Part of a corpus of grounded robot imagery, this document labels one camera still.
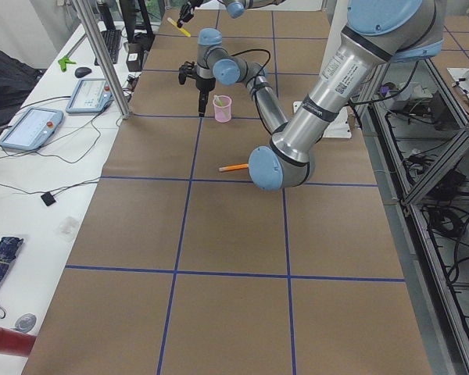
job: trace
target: black keyboard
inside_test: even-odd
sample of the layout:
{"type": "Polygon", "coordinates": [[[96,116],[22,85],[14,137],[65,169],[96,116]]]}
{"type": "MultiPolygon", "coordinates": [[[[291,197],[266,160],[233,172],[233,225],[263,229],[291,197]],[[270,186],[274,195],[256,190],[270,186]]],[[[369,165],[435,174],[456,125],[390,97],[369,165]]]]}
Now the black keyboard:
{"type": "Polygon", "coordinates": [[[108,48],[109,57],[113,64],[118,63],[118,52],[120,51],[120,41],[122,39],[122,30],[103,30],[101,31],[102,39],[108,48]]]}

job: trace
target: black mouse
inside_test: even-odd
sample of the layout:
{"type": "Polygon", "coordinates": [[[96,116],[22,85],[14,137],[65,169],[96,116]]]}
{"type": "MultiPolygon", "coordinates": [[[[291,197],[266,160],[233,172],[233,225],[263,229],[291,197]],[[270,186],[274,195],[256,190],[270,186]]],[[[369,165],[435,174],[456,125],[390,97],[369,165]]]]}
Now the black mouse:
{"type": "Polygon", "coordinates": [[[87,68],[86,66],[81,66],[75,70],[75,77],[82,78],[85,77],[87,74],[92,73],[91,68],[87,68]]]}

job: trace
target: red can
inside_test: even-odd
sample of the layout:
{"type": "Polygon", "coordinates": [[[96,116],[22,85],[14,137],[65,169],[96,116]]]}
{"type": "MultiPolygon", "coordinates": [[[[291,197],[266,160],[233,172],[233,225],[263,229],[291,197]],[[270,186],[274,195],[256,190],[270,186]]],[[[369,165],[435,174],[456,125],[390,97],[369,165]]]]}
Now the red can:
{"type": "Polygon", "coordinates": [[[0,327],[0,354],[28,357],[36,336],[0,327]]]}

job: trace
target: white table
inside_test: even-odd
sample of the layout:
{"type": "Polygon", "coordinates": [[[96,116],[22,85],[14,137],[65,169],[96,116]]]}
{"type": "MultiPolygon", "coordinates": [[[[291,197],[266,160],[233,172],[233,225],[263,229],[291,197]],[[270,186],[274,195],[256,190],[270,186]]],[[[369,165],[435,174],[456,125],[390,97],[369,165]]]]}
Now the white table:
{"type": "MultiPolygon", "coordinates": [[[[123,24],[116,23],[116,26],[122,27],[123,24]]],[[[94,66],[94,54],[87,38],[70,56],[77,65],[68,65],[65,73],[59,68],[57,59],[64,56],[83,33],[83,28],[78,27],[24,104],[71,95],[77,83],[73,73],[79,66],[92,69],[87,78],[103,78],[101,68],[94,66]]],[[[125,83],[129,74],[126,56],[124,48],[121,48],[118,64],[114,66],[121,84],[125,83]]],[[[36,106],[64,110],[67,102],[65,99],[36,106]]],[[[74,130],[79,131],[46,146],[41,153],[60,155],[68,160],[78,159],[98,136],[90,124],[84,127],[92,117],[65,113],[62,125],[48,142],[74,130]]],[[[113,103],[94,121],[94,126],[101,132],[95,147],[73,165],[35,154],[0,159],[0,183],[26,191],[50,191],[100,176],[118,132],[117,122],[120,122],[120,113],[113,103]]],[[[58,195],[57,203],[47,207],[39,194],[25,195],[0,186],[0,240],[3,236],[24,238],[19,255],[0,286],[0,305],[7,311],[6,318],[0,320],[0,327],[14,327],[17,318],[33,313],[38,322],[31,333],[38,333],[94,190],[95,184],[73,187],[58,195]],[[66,218],[77,223],[70,235],[59,232],[59,226],[66,218]]],[[[20,374],[26,361],[21,357],[0,355],[0,375],[20,374]]]]}

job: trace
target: black cable connector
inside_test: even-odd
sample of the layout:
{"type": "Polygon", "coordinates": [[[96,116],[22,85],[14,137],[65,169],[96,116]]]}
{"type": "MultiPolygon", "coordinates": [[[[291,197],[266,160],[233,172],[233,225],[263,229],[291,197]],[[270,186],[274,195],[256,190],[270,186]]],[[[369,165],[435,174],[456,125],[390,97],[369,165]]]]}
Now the black cable connector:
{"type": "Polygon", "coordinates": [[[50,191],[47,191],[46,193],[40,195],[40,198],[42,201],[44,201],[47,207],[53,205],[56,202],[54,195],[52,195],[50,191]]]}

